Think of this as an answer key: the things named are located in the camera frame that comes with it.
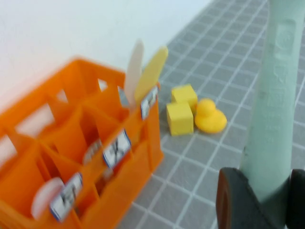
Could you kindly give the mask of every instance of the barcode label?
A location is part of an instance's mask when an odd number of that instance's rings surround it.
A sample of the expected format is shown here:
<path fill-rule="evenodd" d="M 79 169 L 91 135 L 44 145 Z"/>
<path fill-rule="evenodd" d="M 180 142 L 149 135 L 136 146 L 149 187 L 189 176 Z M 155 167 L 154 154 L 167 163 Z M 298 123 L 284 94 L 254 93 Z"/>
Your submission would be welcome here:
<path fill-rule="evenodd" d="M 57 221 L 63 222 L 82 189 L 82 177 L 76 173 L 65 185 L 60 194 L 50 203 L 50 210 Z"/>
<path fill-rule="evenodd" d="M 152 88 L 148 95 L 141 102 L 142 120 L 146 119 L 149 115 L 150 108 L 156 103 L 157 95 L 159 92 L 158 86 Z"/>
<path fill-rule="evenodd" d="M 126 134 L 126 131 L 123 130 L 103 152 L 103 157 L 107 166 L 109 168 L 115 167 L 125 154 L 128 153 L 130 148 L 130 139 Z"/>

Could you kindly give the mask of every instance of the gray tiled floor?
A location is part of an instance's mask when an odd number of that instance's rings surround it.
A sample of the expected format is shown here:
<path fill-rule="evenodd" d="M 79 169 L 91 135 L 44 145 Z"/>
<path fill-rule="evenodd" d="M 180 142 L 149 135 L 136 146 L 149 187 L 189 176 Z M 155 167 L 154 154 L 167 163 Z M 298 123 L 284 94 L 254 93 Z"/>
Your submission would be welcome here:
<path fill-rule="evenodd" d="M 244 146 L 267 21 L 266 0 L 216 0 L 168 45 L 161 75 L 160 130 L 165 159 L 120 229 L 217 229 L 218 171 L 237 167 Z M 304 168 L 305 36 L 297 80 L 292 168 Z M 169 135 L 170 90 L 191 83 L 227 116 L 217 135 Z"/>

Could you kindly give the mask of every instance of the white label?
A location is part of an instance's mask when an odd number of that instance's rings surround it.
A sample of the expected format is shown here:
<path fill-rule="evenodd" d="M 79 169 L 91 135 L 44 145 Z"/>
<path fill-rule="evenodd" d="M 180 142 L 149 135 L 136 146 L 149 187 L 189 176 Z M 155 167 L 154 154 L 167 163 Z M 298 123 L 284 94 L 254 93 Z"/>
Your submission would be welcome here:
<path fill-rule="evenodd" d="M 150 108 L 156 103 L 158 92 L 159 92 L 159 88 L 158 86 L 155 86 L 150 90 L 148 95 L 142 100 L 141 102 L 142 120 L 147 118 Z"/>
<path fill-rule="evenodd" d="M 103 153 L 104 160 L 109 168 L 115 167 L 130 150 L 130 139 L 123 130 Z"/>
<path fill-rule="evenodd" d="M 92 160 L 92 157 L 100 150 L 101 146 L 102 142 L 100 139 L 93 142 L 85 153 L 82 159 L 82 164 L 86 165 L 87 163 L 89 163 Z"/>
<path fill-rule="evenodd" d="M 62 189 L 60 194 L 53 199 L 50 210 L 57 221 L 63 222 L 75 202 L 76 197 L 82 189 L 82 177 L 80 173 L 75 174 Z"/>

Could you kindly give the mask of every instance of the white wall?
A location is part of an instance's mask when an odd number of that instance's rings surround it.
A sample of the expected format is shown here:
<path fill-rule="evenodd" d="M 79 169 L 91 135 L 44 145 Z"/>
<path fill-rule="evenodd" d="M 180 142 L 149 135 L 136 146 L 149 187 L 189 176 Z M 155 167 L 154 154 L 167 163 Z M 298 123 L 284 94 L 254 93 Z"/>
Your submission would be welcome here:
<path fill-rule="evenodd" d="M 144 61 L 211 0 L 0 0 L 0 111 L 74 55 L 126 69 Z"/>

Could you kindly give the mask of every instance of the orange plastic crate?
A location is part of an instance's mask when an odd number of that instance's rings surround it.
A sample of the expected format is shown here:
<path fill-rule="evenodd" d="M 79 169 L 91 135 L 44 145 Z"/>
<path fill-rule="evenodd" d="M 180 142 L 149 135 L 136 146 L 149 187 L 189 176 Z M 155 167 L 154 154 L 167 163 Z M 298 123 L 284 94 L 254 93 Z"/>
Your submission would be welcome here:
<path fill-rule="evenodd" d="M 75 60 L 1 114 L 0 135 L 10 138 L 17 154 L 0 168 L 0 228 L 116 227 L 163 158 L 158 102 L 145 120 L 140 107 L 130 113 L 120 102 L 118 87 L 123 87 L 124 78 L 124 72 Z M 99 79 L 107 83 L 106 89 L 100 89 Z M 61 90 L 67 102 L 57 98 Z M 16 126 L 44 104 L 49 105 L 54 123 L 36 137 L 17 133 Z M 123 130 L 131 149 L 105 182 L 103 149 Z M 84 166 L 82 157 L 97 138 L 102 148 Z M 58 222 L 50 209 L 34 220 L 30 209 L 37 190 L 53 177 L 67 182 L 77 172 L 83 187 L 65 220 Z"/>

